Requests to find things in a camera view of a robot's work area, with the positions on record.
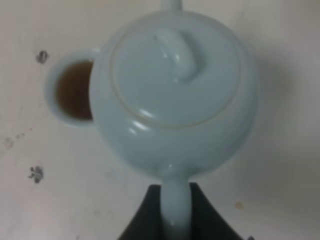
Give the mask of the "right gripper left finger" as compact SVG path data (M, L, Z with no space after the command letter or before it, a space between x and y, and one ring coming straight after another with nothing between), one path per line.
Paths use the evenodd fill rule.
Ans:
M140 207L122 232L119 240L161 240L163 238L161 207L161 186L148 187Z

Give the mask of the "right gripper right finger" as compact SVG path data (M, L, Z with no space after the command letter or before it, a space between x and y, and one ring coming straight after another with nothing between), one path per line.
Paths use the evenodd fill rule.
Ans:
M197 183L190 183L190 188L192 200L192 240L243 239L212 206Z

